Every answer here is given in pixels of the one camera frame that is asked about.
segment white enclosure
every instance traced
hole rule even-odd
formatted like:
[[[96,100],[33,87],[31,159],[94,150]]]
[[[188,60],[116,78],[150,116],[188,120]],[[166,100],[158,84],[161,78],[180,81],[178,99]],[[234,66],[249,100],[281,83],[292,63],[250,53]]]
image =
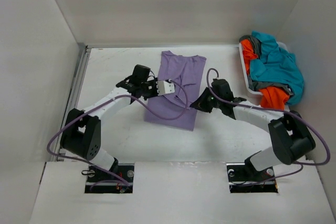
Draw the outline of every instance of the white enclosure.
[[[277,36],[297,56],[306,88],[295,109],[331,148],[330,164],[318,171],[335,214],[336,0],[0,0],[0,13],[0,223],[29,222],[50,159],[47,141],[62,124],[78,43],[238,44],[254,29]],[[319,143],[312,154],[315,161],[325,156]]]
[[[109,93],[125,74],[132,72],[134,65],[129,62],[153,66],[157,73],[161,52],[166,50],[206,57],[205,69],[215,66],[220,77],[230,83],[233,93],[246,97],[236,45],[93,48],[77,108],[84,109]],[[201,90],[206,87],[205,78],[206,72]],[[101,147],[120,163],[135,162],[132,195],[84,194],[85,177],[80,171],[86,164],[48,164],[30,223],[58,223],[59,212],[65,223],[99,224],[111,216],[120,223],[208,223],[207,219],[211,223],[224,220],[260,224],[271,220],[273,223],[316,223],[317,220],[334,223],[315,167],[305,167],[304,172],[278,179],[278,194],[229,192],[225,162],[242,162],[268,148],[271,140],[264,130],[214,110],[211,114],[198,113],[194,131],[187,131],[144,122],[144,110],[135,102],[102,121],[101,127]],[[279,165],[274,171],[281,175],[296,169],[296,165]],[[306,210],[304,216],[300,208]]]

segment white panel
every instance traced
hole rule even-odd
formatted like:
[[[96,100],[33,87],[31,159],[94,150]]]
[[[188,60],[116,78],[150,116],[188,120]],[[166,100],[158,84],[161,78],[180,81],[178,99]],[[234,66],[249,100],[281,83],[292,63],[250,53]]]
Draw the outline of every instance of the white panel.
[[[259,172],[270,166],[282,164],[282,162],[275,155],[272,147],[268,147],[262,152],[259,152],[256,155],[252,156],[250,161],[253,164],[254,168]]]
[[[249,101],[244,101],[241,102],[240,104],[247,106],[254,106],[254,104],[250,103]],[[255,127],[263,129],[267,133],[269,133],[268,124],[272,120],[276,120],[283,117],[283,113],[281,112],[252,110],[251,108],[240,106],[234,107],[233,112],[235,114],[236,120],[253,124]]]
[[[83,110],[88,112],[88,111],[102,105],[103,103],[105,103],[107,101],[110,101],[112,98],[115,98],[119,95],[130,95],[130,93],[127,92],[127,90],[123,89],[123,88],[114,88],[108,95],[106,95],[105,97],[103,97],[99,101],[95,102],[91,106],[88,106],[88,107],[84,108]],[[123,108],[130,105],[130,103],[131,103],[131,98],[130,97],[124,97],[122,99],[117,99],[117,100],[114,100],[113,102],[105,105],[101,109],[90,113],[89,115],[92,116],[92,117],[97,116],[102,121],[102,123],[104,123],[105,121],[110,119],[112,116],[114,116],[114,114],[116,114],[119,110],[122,110]]]
[[[305,91],[297,110],[325,137],[331,148],[331,163],[319,171],[336,212],[335,88],[336,88],[336,0],[299,0],[279,33],[297,56],[297,63],[305,79]],[[325,159],[321,144],[314,157]]]
[[[0,0],[0,223],[28,223],[78,55],[55,0]]]
[[[222,162],[136,163],[128,195],[84,194],[86,167],[47,164],[30,224],[335,223],[315,167],[278,179],[278,194],[230,194]],[[275,174],[297,168],[279,165]]]
[[[44,163],[25,163],[10,169],[1,169],[1,224],[26,224],[29,222]]]
[[[57,0],[87,44],[237,43],[276,34],[297,0]]]

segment white wall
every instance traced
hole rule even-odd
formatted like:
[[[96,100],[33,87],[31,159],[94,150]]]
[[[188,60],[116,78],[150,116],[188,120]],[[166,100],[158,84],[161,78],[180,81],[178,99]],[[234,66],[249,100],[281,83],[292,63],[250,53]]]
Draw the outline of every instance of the white wall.
[[[0,223],[28,223],[78,56],[55,0],[0,0]]]
[[[276,34],[297,0],[56,0],[86,44],[237,43]]]
[[[336,0],[299,0],[281,32],[297,56],[305,78],[302,102],[297,106],[301,115],[322,133],[331,149],[331,163],[320,167],[327,197],[336,213]],[[313,153],[316,161],[325,159],[318,144]]]

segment orange cloth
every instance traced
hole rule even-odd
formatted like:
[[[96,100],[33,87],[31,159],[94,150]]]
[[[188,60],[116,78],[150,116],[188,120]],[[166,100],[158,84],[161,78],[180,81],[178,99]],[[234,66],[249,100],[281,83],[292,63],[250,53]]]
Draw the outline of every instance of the orange cloth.
[[[289,99],[289,94],[285,92],[282,88],[269,86],[264,89],[259,89],[259,91],[264,95],[260,102],[260,105],[264,108],[273,109],[285,109],[285,103]]]
[[[244,63],[246,68],[246,73],[250,74],[250,61],[257,59],[258,56],[254,53],[253,46],[248,39],[244,39],[241,42],[243,47]],[[289,94],[285,92],[282,88],[269,86],[264,89],[259,89],[263,94],[260,105],[264,108],[273,109],[285,109],[285,103],[289,99]]]
[[[250,74],[250,61],[257,59],[258,56],[254,53],[253,46],[251,45],[251,42],[248,39],[244,39],[240,43],[243,47],[243,56],[244,56],[246,73],[249,75]]]

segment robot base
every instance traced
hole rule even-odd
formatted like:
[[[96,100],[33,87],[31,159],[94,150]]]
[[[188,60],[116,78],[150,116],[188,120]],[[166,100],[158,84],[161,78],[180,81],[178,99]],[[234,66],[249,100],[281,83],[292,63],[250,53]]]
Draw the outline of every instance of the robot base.
[[[87,180],[85,184],[86,194],[131,194],[133,193],[134,164],[119,164],[117,174],[130,183],[125,186],[117,182],[101,183],[90,190],[91,185],[102,180],[117,180],[111,175],[89,166],[87,171]]]
[[[278,187],[275,180],[271,180],[259,185],[251,185],[256,182],[274,177],[273,168],[262,170],[255,175],[248,174],[245,163],[227,163],[227,177],[231,193],[277,193]]]

